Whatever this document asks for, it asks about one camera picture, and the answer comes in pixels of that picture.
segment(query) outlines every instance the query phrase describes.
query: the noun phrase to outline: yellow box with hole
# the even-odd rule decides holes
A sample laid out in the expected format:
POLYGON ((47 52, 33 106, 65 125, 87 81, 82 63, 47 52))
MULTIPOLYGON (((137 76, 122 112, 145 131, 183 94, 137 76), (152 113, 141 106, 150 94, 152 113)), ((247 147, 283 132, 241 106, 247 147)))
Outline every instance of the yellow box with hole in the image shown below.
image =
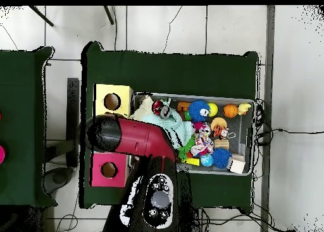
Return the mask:
POLYGON ((96 115, 106 112, 120 114, 126 118, 130 116, 130 103, 133 90, 124 85, 94 85, 96 115))

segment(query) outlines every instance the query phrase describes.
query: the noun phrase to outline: circular hole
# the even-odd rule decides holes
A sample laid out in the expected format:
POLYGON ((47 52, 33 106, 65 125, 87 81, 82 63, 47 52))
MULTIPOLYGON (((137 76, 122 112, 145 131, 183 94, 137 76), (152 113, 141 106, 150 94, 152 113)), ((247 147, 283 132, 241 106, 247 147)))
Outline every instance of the circular hole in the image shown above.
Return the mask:
POLYGON ((106 178, 113 178, 117 174, 117 167, 112 162, 106 162, 101 166, 101 174, 106 178))
POLYGON ((109 110, 117 110, 120 107, 120 97, 117 94, 107 94, 104 97, 104 106, 109 110))

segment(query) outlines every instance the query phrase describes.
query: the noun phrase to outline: orange ball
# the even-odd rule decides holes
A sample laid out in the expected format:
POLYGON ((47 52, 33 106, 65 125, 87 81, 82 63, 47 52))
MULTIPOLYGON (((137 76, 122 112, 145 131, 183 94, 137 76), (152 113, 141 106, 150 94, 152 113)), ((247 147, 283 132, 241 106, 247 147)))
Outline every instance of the orange ball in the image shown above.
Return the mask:
POLYGON ((225 117, 234 118, 239 112, 239 109, 236 105, 228 104, 224 107, 223 112, 225 117))

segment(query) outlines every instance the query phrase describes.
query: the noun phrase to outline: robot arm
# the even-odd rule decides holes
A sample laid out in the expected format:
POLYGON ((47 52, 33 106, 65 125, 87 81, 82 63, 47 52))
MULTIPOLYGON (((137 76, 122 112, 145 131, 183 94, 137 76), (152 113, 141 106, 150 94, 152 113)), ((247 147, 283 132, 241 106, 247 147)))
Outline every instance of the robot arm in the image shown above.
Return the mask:
POLYGON ((175 152, 165 131, 148 123, 99 115, 86 122, 85 134, 90 149, 141 157, 127 179, 121 205, 109 212, 105 230, 178 232, 175 152))

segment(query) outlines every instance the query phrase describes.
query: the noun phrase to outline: metal frame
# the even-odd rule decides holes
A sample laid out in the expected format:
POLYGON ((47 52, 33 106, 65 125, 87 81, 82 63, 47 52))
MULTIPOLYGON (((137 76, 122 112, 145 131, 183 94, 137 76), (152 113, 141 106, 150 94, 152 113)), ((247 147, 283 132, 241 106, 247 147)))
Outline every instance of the metal frame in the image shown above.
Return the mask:
MULTIPOLYGON (((267 28, 266 28, 266 63, 265 63, 265 125, 264 131, 270 131, 272 114, 272 81, 273 81, 273 53, 275 44, 275 5, 267 7, 267 28)), ((263 141, 270 142, 270 136, 265 136, 263 141)), ((269 189, 270 189, 270 144, 263 147, 262 169, 264 171, 261 185, 261 223, 260 232, 268 232, 268 211, 269 211, 269 189)))
MULTIPOLYGON (((36 8, 36 6, 29 6, 29 8, 30 9, 32 9, 35 13, 37 13, 37 15, 39 15, 46 23, 48 23, 51 27, 53 27, 54 26, 54 24, 51 22, 51 21, 49 21, 48 19, 47 19, 47 17, 45 16, 45 15, 43 15, 37 8, 36 8)), ((111 16, 111 13, 110 13, 110 11, 109 11, 109 9, 108 9, 108 7, 107 6, 104 6, 104 10, 106 11, 106 14, 107 14, 107 16, 108 16, 108 19, 109 19, 109 22, 110 22, 110 24, 114 24, 114 20, 113 20, 113 17, 111 16)))
POLYGON ((104 10, 106 11, 106 14, 108 16, 108 19, 109 19, 110 24, 113 25, 114 24, 114 20, 113 20, 113 17, 111 17, 111 13, 110 13, 108 7, 107 6, 104 6, 104 10))
POLYGON ((51 27, 54 26, 54 24, 47 19, 45 15, 43 15, 37 8, 36 6, 29 6, 30 9, 32 9, 35 13, 37 13, 46 23, 48 23, 51 27))
POLYGON ((78 166, 77 126, 79 119, 79 92, 78 78, 68 78, 66 104, 66 140, 50 143, 46 146, 46 162, 66 154, 66 166, 78 166))

